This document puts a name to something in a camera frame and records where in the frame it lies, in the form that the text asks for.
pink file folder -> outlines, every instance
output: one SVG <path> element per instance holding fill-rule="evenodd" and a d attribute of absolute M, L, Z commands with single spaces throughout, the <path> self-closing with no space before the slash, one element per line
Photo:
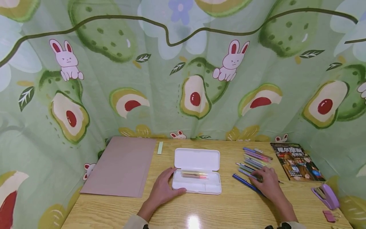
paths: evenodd
<path fill-rule="evenodd" d="M 141 198 L 156 139 L 113 137 L 80 193 Z"/>

green curtain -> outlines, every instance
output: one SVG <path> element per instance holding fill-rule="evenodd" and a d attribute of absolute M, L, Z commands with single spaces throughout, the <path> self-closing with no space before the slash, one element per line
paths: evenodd
<path fill-rule="evenodd" d="M 0 28 L 1 229 L 60 228 L 116 135 L 300 143 L 366 228 L 366 1 L 0 0 Z"/>

beige sleeve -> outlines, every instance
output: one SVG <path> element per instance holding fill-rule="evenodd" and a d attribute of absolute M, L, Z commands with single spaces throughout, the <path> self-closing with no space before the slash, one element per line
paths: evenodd
<path fill-rule="evenodd" d="M 147 222 L 138 215 L 131 215 L 123 229 L 143 229 Z"/>
<path fill-rule="evenodd" d="M 291 229 L 306 229 L 306 227 L 302 224 L 299 224 L 298 222 L 286 222 L 290 224 Z"/>

book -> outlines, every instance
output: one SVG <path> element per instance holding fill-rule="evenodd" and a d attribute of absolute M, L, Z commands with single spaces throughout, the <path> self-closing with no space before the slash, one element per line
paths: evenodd
<path fill-rule="evenodd" d="M 325 181 L 318 167 L 299 144 L 271 143 L 290 181 Z"/>

desk surface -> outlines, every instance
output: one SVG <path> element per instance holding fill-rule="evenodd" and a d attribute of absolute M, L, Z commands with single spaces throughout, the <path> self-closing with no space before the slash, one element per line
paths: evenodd
<path fill-rule="evenodd" d="M 278 225 L 279 216 L 272 203 L 234 178 L 235 162 L 243 160 L 243 147 L 258 148 L 274 158 L 283 192 L 292 203 L 298 220 L 309 229 L 330 229 L 332 225 L 352 229 L 340 210 L 340 220 L 328 223 L 322 213 L 327 207 L 312 193 L 319 183 L 289 181 L 269 143 L 249 141 L 163 140 L 163 151 L 157 155 L 159 140 L 147 177 L 142 198 L 81 194 L 62 229 L 116 228 L 122 229 L 131 214 L 136 214 L 148 198 L 158 175 L 174 165 L 176 148 L 216 149 L 221 153 L 220 176 L 222 193 L 203 195 L 186 193 L 160 207 L 150 220 L 149 227 L 164 229 L 246 228 L 261 229 Z"/>

